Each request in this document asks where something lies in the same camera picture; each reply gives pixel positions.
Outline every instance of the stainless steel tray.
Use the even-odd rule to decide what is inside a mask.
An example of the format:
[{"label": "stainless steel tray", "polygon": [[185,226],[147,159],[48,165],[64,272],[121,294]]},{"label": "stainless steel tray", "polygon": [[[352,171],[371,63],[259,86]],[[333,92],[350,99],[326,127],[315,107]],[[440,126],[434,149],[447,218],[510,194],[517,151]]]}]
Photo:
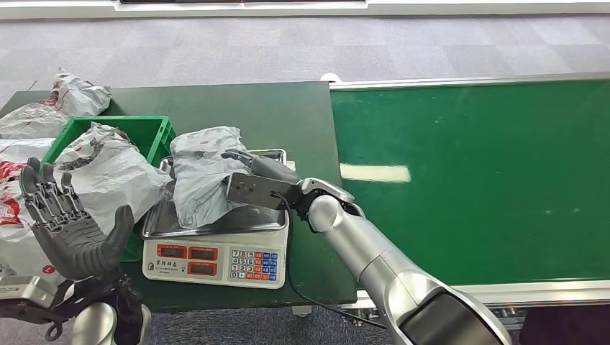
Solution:
[{"label": "stainless steel tray", "polygon": [[[286,164],[286,152],[283,149],[252,150],[251,152]],[[175,179],[171,156],[164,158],[159,168]],[[259,206],[242,206],[230,211],[212,224],[198,229],[183,229],[178,224],[176,206],[172,200],[175,185],[176,180],[168,183],[161,200],[145,214],[142,227],[143,239],[272,231],[280,230],[286,225],[288,217],[286,211],[275,211]]]}]

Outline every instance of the robot finger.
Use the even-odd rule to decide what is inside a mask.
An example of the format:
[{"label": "robot finger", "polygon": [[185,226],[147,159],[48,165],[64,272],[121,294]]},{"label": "robot finger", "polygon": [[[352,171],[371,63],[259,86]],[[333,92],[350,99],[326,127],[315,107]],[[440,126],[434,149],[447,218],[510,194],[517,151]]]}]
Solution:
[{"label": "robot finger", "polygon": [[55,211],[51,206],[52,203],[57,206],[56,211],[59,212],[60,217],[70,218],[70,213],[73,211],[73,208],[68,198],[65,196],[63,191],[59,189],[57,183],[55,182],[52,164],[45,163],[42,166],[42,179],[45,181],[45,191],[47,193],[47,197],[50,199],[50,201],[47,200],[47,203],[49,203],[51,213]]},{"label": "robot finger", "polygon": [[31,165],[26,165],[21,169],[19,188],[25,199],[25,207],[37,224],[47,224],[53,220],[53,216],[37,188],[36,180],[36,171]]},{"label": "robot finger", "polygon": [[42,183],[42,175],[40,174],[40,161],[36,157],[30,157],[27,160],[27,164],[34,169],[35,180],[34,182],[39,185]]},{"label": "robot finger", "polygon": [[220,157],[231,158],[233,160],[239,160],[244,163],[245,166],[250,167],[252,160],[258,156],[253,155],[249,152],[239,151],[238,149],[228,149],[227,151],[220,154]]},{"label": "robot finger", "polygon": [[73,209],[77,215],[80,215],[81,213],[84,214],[85,208],[83,207],[81,199],[74,191],[74,187],[72,186],[72,174],[69,171],[66,171],[61,175],[61,188],[63,194],[70,203],[71,209]]}]

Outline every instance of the gray carpet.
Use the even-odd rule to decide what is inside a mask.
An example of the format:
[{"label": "gray carpet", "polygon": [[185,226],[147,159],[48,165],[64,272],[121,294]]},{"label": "gray carpet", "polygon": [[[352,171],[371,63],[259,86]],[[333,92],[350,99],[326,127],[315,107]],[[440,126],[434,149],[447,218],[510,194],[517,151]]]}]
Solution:
[{"label": "gray carpet", "polygon": [[[114,87],[610,71],[610,17],[241,18],[0,22],[0,104],[62,66]],[[46,344],[0,320],[0,344]],[[63,337],[55,344],[68,344]],[[387,344],[325,310],[155,315],[149,344]]]}]

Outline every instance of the scale keypad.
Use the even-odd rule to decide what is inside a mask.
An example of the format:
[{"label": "scale keypad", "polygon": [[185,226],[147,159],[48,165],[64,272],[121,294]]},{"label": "scale keypad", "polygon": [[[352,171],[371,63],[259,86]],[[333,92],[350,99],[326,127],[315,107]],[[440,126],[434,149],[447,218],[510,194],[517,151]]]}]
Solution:
[{"label": "scale keypad", "polygon": [[268,250],[231,251],[231,272],[233,279],[275,282],[278,280],[277,252]]}]

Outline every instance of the black cable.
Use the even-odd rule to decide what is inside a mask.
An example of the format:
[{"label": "black cable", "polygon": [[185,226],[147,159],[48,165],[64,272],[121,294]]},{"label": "black cable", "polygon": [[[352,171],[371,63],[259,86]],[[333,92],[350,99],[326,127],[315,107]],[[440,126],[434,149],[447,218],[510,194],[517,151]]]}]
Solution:
[{"label": "black cable", "polygon": [[[315,305],[318,305],[319,307],[322,307],[326,310],[335,312],[337,314],[340,314],[346,318],[353,318],[354,320],[366,323],[368,325],[371,326],[375,326],[378,328],[383,328],[386,329],[386,327],[384,325],[382,325],[381,323],[376,323],[370,320],[367,320],[365,318],[361,318],[359,316],[356,315],[352,315],[350,313],[346,313],[343,310],[337,310],[337,309],[333,309],[330,308],[328,305],[325,305],[323,303],[318,302],[317,300],[313,299],[313,298],[309,298],[307,296],[305,296],[301,291],[299,291],[296,286],[294,285],[294,283],[292,282],[292,275],[290,273],[290,266],[291,266],[291,256],[290,256],[290,251],[291,251],[291,247],[292,247],[292,234],[293,234],[293,226],[292,226],[292,216],[291,216],[291,207],[290,207],[290,203],[288,203],[288,201],[286,200],[286,198],[284,198],[283,195],[281,195],[281,193],[278,192],[271,192],[271,196],[275,197],[275,198],[279,198],[282,200],[282,203],[284,205],[286,205],[286,209],[288,210],[288,243],[286,244],[287,248],[286,248],[286,279],[288,280],[288,284],[290,285],[290,287],[292,288],[292,290],[294,290],[294,292],[301,296],[301,298],[303,298],[304,300],[307,300]],[[311,228],[311,224],[309,224],[309,229],[311,230],[311,232],[314,232],[313,229]]]},{"label": "black cable", "polygon": [[58,321],[51,321],[51,322],[53,322],[53,325],[51,325],[51,327],[49,327],[49,329],[47,330],[47,333],[45,333],[46,341],[56,341],[57,339],[59,339],[59,337],[61,336],[61,334],[63,332],[63,326],[60,322],[58,322]]}]

